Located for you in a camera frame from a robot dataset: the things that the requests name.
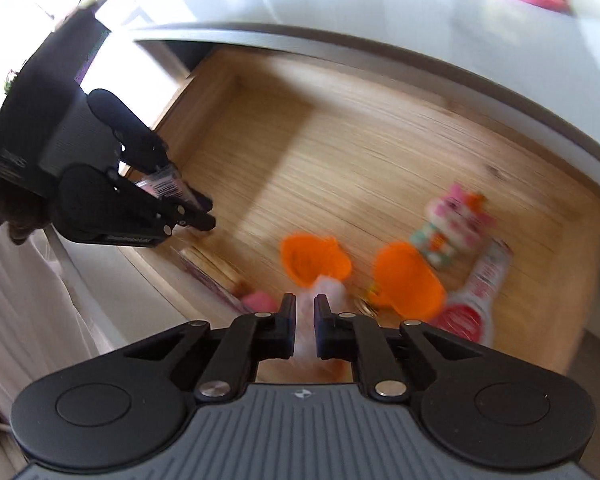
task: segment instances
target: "white tabletop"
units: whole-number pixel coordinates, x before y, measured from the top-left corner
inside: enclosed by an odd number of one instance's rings
[[[249,22],[358,36],[435,57],[518,92],[600,144],[600,0],[572,15],[518,0],[109,0],[112,30]]]

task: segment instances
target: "white curtain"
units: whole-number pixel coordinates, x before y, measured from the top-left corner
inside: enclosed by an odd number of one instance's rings
[[[97,355],[46,237],[15,246],[0,228],[0,413],[46,374]]]

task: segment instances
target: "toy figurine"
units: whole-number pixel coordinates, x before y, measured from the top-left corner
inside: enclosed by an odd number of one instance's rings
[[[436,269],[448,265],[458,251],[476,250],[493,223],[493,218],[482,212],[484,202],[484,195],[467,193],[453,184],[447,196],[427,204],[429,221],[411,236],[411,244]]]

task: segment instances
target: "wood grain surface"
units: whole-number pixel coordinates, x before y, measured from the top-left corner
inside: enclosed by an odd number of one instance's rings
[[[440,97],[345,72],[237,48],[196,70],[157,129],[215,202],[218,227],[204,243],[279,300],[298,291],[280,264],[282,238],[335,236],[358,294],[378,250],[408,239],[426,203],[460,182],[487,196],[491,234],[514,252],[494,302],[494,347],[564,372],[598,286],[600,191]],[[439,273],[447,290],[475,257]]]

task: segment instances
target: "orange cup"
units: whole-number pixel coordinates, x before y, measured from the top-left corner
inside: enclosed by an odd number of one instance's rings
[[[388,306],[403,319],[433,319],[442,310],[446,292],[415,247],[407,242],[388,244],[373,264],[374,286],[368,299]]]
[[[318,276],[344,281],[351,274],[351,260],[335,238],[295,233],[281,244],[282,266],[298,285],[309,288]]]

